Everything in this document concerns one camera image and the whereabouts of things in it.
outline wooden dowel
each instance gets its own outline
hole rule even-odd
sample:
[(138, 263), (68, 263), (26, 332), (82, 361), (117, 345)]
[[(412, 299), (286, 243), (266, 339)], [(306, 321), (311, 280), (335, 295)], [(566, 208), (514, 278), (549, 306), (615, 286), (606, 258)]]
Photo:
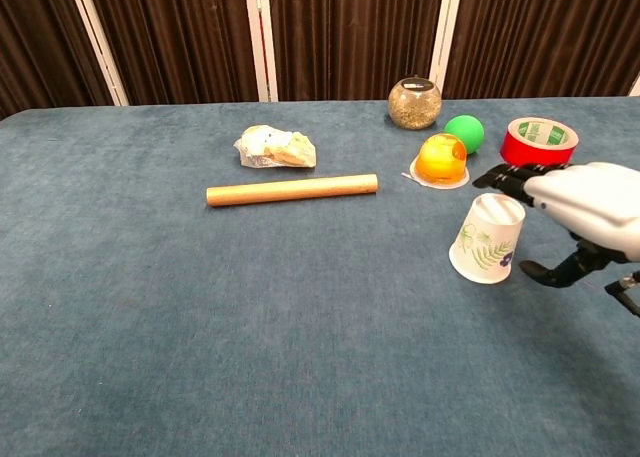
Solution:
[(281, 200), (334, 197), (338, 195), (369, 194), (377, 190), (378, 177), (375, 174), (323, 177), (263, 184), (209, 187), (207, 189), (207, 204), (212, 207), (220, 207)]

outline orange dome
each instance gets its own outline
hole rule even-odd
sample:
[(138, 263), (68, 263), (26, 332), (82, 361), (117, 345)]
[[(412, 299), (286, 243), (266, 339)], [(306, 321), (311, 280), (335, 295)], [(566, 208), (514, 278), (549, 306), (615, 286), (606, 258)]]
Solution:
[(425, 182), (451, 185), (464, 179), (466, 165), (464, 143), (452, 134), (436, 134), (422, 144), (415, 172)]

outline red tape roll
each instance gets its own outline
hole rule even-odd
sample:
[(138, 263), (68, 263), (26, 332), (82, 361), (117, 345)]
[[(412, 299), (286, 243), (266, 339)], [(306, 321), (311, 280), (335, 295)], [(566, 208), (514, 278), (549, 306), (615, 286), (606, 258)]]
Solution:
[(572, 128), (560, 122), (523, 117), (509, 123), (500, 154), (511, 165), (565, 164), (579, 140)]

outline dark brown curtain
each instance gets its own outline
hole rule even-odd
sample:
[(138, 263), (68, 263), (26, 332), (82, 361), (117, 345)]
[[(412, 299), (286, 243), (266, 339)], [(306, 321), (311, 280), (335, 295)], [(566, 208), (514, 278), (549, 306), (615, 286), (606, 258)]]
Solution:
[(627, 95), (640, 0), (461, 0), (446, 98)]
[(131, 104), (258, 100), (246, 0), (94, 0)]
[(270, 0), (279, 99), (386, 99), (427, 77), (440, 1)]
[(113, 101), (74, 0), (0, 0), (0, 118)]

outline paper cup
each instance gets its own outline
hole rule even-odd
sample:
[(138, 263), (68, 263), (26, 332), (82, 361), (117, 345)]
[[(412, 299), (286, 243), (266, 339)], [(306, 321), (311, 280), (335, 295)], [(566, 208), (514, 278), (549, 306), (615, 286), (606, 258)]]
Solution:
[(511, 197), (490, 193), (476, 197), (449, 249), (453, 267), (480, 284), (506, 279), (524, 217), (524, 207)]

